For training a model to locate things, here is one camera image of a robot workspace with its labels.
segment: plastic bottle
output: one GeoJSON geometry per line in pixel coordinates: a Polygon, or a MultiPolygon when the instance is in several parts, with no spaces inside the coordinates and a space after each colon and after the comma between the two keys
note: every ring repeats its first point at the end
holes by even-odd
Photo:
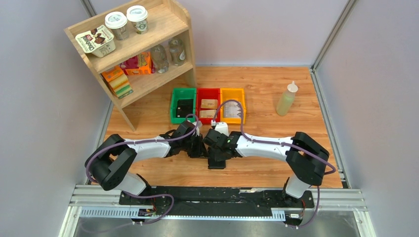
{"type": "Polygon", "coordinates": [[[169,40],[169,52],[174,65],[181,66],[185,62],[185,47],[179,37],[169,40]]]}
{"type": "Polygon", "coordinates": [[[287,90],[282,93],[281,99],[276,106],[276,112],[279,115],[285,116],[288,113],[288,110],[290,110],[290,107],[294,102],[295,93],[297,91],[298,87],[294,81],[287,86],[287,90]]]}
{"type": "Polygon", "coordinates": [[[165,73],[169,70],[168,57],[165,48],[158,44],[150,49],[151,59],[154,63],[154,68],[158,73],[165,73]]]}

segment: small white bottle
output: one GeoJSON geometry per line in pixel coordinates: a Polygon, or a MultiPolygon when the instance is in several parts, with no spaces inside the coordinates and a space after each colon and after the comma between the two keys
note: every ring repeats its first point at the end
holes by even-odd
{"type": "Polygon", "coordinates": [[[294,81],[287,86],[287,90],[282,93],[281,99],[276,106],[276,112],[279,115],[285,116],[288,113],[288,110],[290,110],[290,107],[294,102],[295,93],[297,91],[298,87],[294,81]]]}

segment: wooden floor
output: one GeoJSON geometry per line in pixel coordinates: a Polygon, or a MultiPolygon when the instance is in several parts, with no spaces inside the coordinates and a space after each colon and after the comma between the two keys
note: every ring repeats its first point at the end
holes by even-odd
{"type": "MultiPolygon", "coordinates": [[[[244,88],[246,133],[286,137],[303,131],[330,151],[329,162],[336,167],[307,68],[198,67],[197,77],[199,87],[244,88]],[[293,80],[298,92],[289,113],[281,117],[276,114],[275,105],[293,80]]],[[[137,120],[135,132],[114,109],[106,137],[118,133],[128,139],[152,138],[177,128],[178,125],[171,124],[169,118],[170,98],[175,87],[187,87],[187,84],[177,78],[124,109],[129,117],[137,120]]],[[[209,127],[204,125],[201,133],[205,135],[209,127]]],[[[229,131],[240,131],[240,126],[229,125],[229,131]]],[[[286,179],[292,175],[286,162],[274,159],[233,158],[227,161],[224,170],[208,170],[206,159],[188,158],[185,153],[139,161],[132,165],[130,171],[141,174],[150,185],[167,186],[283,187],[286,179]]],[[[322,187],[342,188],[339,174],[325,176],[322,187]]]]}

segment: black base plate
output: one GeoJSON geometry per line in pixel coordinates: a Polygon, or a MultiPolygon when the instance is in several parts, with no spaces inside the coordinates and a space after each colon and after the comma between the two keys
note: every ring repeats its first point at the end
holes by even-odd
{"type": "MultiPolygon", "coordinates": [[[[284,201],[282,190],[264,190],[253,193],[240,193],[240,190],[251,188],[212,188],[212,187],[148,187],[141,195],[171,194],[174,205],[171,215],[192,216],[272,216],[271,208],[302,208],[304,200],[306,208],[313,208],[313,196],[305,191],[301,199],[284,201]]],[[[154,204],[157,214],[162,214],[170,205],[170,198],[136,199],[127,195],[120,196],[120,205],[151,205],[154,204]]]]}
{"type": "Polygon", "coordinates": [[[215,161],[214,159],[208,159],[208,169],[225,169],[225,160],[215,161]]]}

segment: green bin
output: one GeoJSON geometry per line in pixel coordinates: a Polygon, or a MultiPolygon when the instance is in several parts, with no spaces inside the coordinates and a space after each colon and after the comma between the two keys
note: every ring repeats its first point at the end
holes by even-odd
{"type": "MultiPolygon", "coordinates": [[[[179,124],[185,121],[185,118],[177,118],[176,117],[176,110],[177,110],[177,101],[184,100],[184,99],[193,99],[193,110],[191,114],[195,114],[195,106],[196,106],[196,88],[175,88],[173,89],[173,93],[171,95],[171,104],[170,104],[170,121],[173,124],[179,124]]],[[[188,118],[188,121],[195,122],[194,117],[188,118]]]]}

